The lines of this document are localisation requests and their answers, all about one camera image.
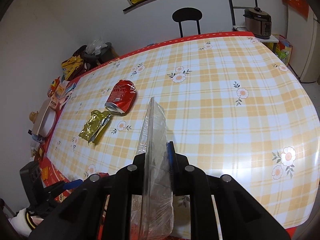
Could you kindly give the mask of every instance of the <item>metal screw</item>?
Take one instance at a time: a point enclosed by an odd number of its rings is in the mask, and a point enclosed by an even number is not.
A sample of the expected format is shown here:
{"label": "metal screw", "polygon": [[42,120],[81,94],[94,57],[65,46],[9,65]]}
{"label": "metal screw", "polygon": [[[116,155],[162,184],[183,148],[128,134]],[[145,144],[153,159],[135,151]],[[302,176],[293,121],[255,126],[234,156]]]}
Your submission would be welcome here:
{"label": "metal screw", "polygon": [[127,167],[128,171],[135,171],[138,167],[134,164],[131,164]]}
{"label": "metal screw", "polygon": [[98,174],[92,174],[91,176],[90,176],[90,180],[92,181],[92,182],[96,182],[97,180],[99,180],[100,179],[100,176],[98,175]]}
{"label": "metal screw", "polygon": [[191,165],[185,166],[184,169],[185,169],[186,171],[188,171],[188,172],[192,172],[192,171],[195,170],[194,166],[191,166]]}
{"label": "metal screw", "polygon": [[222,180],[225,182],[230,182],[232,180],[232,177],[230,175],[223,175]]}

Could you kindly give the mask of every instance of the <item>rice cooker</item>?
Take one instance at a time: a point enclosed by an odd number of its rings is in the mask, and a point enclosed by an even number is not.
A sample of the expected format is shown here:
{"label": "rice cooker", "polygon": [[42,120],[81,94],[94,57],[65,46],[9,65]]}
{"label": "rice cooker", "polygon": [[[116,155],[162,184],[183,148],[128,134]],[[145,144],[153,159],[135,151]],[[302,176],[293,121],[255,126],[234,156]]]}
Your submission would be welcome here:
{"label": "rice cooker", "polygon": [[267,40],[271,36],[271,16],[259,7],[244,10],[245,27],[259,39]]}

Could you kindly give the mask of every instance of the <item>red can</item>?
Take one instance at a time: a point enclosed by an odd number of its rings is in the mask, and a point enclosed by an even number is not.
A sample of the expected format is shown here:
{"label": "red can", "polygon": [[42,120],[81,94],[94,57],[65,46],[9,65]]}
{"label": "red can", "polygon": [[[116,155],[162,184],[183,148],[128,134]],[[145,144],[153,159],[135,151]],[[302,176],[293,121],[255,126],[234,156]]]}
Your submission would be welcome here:
{"label": "red can", "polygon": [[124,114],[129,112],[136,97],[137,91],[134,84],[130,80],[121,79],[113,87],[104,106],[110,112]]}

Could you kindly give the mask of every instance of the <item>wall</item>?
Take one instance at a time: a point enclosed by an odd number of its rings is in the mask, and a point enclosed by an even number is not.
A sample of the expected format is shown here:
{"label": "wall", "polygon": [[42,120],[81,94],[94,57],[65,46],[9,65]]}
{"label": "wall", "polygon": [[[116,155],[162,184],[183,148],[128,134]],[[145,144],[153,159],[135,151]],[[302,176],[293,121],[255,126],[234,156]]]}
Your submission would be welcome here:
{"label": "wall", "polygon": [[[202,11],[202,33],[230,31],[232,28],[228,0],[156,0],[126,14],[127,0],[42,0],[65,29],[81,44],[102,36],[112,42],[118,54],[150,43],[180,36],[172,13],[182,7]],[[287,7],[281,0],[258,0],[259,6],[273,20],[272,31],[286,35]],[[194,22],[182,23],[184,35],[196,34]]]}
{"label": "wall", "polygon": [[29,113],[78,48],[40,0],[14,0],[0,22],[0,198],[14,212],[28,206],[19,170],[31,157]]}

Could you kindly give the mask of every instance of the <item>tablecloth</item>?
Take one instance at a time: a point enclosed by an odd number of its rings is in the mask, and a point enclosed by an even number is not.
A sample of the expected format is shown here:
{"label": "tablecloth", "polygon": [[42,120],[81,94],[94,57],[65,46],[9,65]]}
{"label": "tablecloth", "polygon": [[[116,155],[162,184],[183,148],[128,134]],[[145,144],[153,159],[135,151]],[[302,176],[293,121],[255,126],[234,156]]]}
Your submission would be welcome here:
{"label": "tablecloth", "polygon": [[[82,77],[58,120],[48,158],[69,180],[132,163],[150,97],[168,140],[207,174],[230,174],[285,228],[309,216],[319,184],[319,119],[282,62],[251,33],[210,33],[132,52]],[[79,138],[119,79],[138,98],[97,145]],[[174,236],[190,238],[189,198],[174,199]]]}

